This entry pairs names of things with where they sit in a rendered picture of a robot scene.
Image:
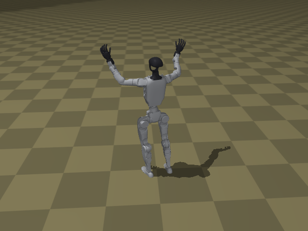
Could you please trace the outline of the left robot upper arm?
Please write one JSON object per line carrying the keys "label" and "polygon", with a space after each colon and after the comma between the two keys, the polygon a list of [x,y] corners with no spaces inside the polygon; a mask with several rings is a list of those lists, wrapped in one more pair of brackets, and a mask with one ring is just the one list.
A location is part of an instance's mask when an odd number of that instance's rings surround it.
{"label": "left robot upper arm", "polygon": [[[124,78],[124,77],[123,77]],[[137,87],[144,87],[147,85],[147,80],[144,78],[137,78],[137,79],[128,79],[125,80],[123,83],[119,83],[120,85],[126,85],[126,86],[137,86]]]}

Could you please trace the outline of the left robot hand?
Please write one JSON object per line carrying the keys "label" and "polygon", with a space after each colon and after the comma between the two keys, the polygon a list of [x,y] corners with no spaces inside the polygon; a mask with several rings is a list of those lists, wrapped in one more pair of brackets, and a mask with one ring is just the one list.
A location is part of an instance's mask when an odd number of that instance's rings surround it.
{"label": "left robot hand", "polygon": [[110,52],[111,52],[111,47],[109,48],[109,52],[107,50],[107,44],[103,45],[101,48],[100,48],[100,52],[102,53],[103,57],[107,60],[106,62],[109,62],[111,61],[112,64],[114,64],[114,61],[113,59],[111,58],[111,55],[110,55]]}

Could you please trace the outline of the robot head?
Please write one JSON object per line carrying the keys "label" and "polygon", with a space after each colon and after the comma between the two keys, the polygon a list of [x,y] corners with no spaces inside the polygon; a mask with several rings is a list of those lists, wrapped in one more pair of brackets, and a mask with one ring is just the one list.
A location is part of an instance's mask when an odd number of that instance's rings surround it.
{"label": "robot head", "polygon": [[[151,66],[155,67],[156,69],[152,70]],[[158,68],[162,66],[163,66],[163,62],[158,57],[153,57],[149,60],[149,68],[152,71],[152,76],[150,77],[150,79],[160,80],[162,78],[161,76],[159,76],[159,71],[158,71]]]}

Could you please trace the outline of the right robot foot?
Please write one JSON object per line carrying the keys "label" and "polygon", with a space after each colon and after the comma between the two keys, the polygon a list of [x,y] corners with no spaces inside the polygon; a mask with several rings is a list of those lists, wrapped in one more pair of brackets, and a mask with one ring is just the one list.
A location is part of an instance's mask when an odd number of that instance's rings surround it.
{"label": "right robot foot", "polygon": [[166,169],[167,173],[171,174],[172,173],[172,168],[168,166],[167,168],[167,164],[164,164],[164,168]]}

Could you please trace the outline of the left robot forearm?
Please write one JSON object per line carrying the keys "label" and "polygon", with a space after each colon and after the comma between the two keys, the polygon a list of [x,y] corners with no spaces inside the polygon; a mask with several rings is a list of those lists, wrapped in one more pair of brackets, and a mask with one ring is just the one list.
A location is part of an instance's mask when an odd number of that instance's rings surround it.
{"label": "left robot forearm", "polygon": [[114,75],[114,78],[119,82],[119,83],[123,83],[124,82],[124,78],[121,76],[121,74],[119,73],[119,71],[117,70],[115,64],[112,64],[111,61],[107,62],[110,71],[112,72],[112,74]]}

